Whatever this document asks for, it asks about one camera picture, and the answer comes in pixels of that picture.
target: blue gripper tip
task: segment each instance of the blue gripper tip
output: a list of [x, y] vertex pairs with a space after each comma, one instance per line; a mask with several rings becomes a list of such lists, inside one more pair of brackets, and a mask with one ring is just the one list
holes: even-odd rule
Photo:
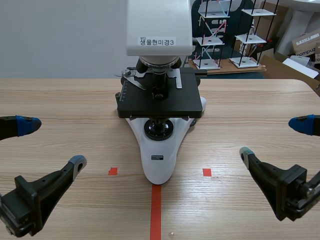
[[312, 136], [314, 134], [315, 115], [294, 117], [289, 121], [289, 127], [293, 130]]
[[32, 134], [36, 132], [42, 125], [39, 118], [36, 117], [16, 117], [17, 136], [22, 137], [24, 135]]

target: label sticker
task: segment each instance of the label sticker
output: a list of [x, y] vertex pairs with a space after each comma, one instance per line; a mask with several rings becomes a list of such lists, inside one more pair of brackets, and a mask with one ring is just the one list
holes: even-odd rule
[[163, 160], [164, 156], [161, 155], [152, 155], [151, 160]]
[[296, 42], [296, 45], [299, 46], [300, 44], [306, 43], [306, 42], [308, 42], [308, 41], [310, 41], [310, 40], [312, 40], [312, 39], [315, 39], [315, 38], [317, 38], [317, 37], [319, 37], [319, 36], [320, 36], [319, 33], [317, 33], [317, 34], [315, 34], [315, 35], [313, 35], [313, 36], [310, 36], [310, 37], [307, 37], [307, 38], [305, 38], [305, 39], [302, 39], [301, 41], [297, 41], [297, 42]]
[[170, 47], [177, 45], [175, 36], [139, 36], [138, 46]]

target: white microscope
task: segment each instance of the white microscope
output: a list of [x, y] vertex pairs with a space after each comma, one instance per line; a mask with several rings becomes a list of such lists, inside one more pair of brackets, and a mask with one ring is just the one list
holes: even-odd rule
[[122, 72], [117, 111], [138, 141], [143, 171], [156, 185], [174, 172], [179, 147], [206, 108], [194, 70], [180, 68], [193, 51], [189, 0], [128, 0], [128, 56], [136, 68]]

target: microscope stage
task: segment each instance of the microscope stage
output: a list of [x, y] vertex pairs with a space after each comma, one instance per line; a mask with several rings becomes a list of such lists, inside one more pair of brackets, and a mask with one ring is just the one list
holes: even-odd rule
[[119, 118], [201, 118], [202, 103], [194, 73], [180, 69], [182, 88], [177, 89], [176, 79], [168, 78], [168, 98], [153, 99], [151, 84], [153, 74], [135, 78], [147, 89], [142, 90], [125, 80], [118, 101]]

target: microscope base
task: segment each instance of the microscope base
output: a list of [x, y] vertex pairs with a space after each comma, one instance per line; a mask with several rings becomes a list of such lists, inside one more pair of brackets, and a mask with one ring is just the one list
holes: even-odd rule
[[[207, 101], [201, 97], [202, 112], [206, 109]], [[148, 118], [126, 119], [139, 143], [141, 161], [146, 178], [153, 184], [162, 185], [173, 174], [176, 166], [179, 147], [190, 128], [194, 118], [170, 118], [173, 123], [173, 134], [163, 141], [149, 139], [144, 131]]]

